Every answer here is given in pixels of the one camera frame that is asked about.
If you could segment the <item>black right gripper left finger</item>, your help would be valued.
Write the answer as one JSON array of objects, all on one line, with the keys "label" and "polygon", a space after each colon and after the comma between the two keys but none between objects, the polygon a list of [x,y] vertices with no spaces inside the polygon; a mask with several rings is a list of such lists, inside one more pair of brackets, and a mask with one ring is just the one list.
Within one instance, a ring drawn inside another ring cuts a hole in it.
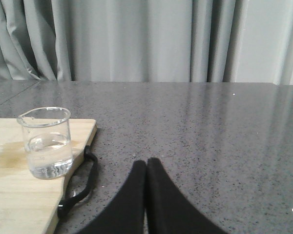
[{"label": "black right gripper left finger", "polygon": [[80,234],[142,234],[146,163],[137,160],[111,202]]}]

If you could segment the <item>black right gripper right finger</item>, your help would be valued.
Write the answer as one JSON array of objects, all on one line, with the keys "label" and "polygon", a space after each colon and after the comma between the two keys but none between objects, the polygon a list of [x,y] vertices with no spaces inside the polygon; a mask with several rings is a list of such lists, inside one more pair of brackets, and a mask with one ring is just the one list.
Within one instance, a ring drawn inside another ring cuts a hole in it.
[{"label": "black right gripper right finger", "polygon": [[184,197],[157,158],[147,161],[146,193],[150,234],[225,233]]}]

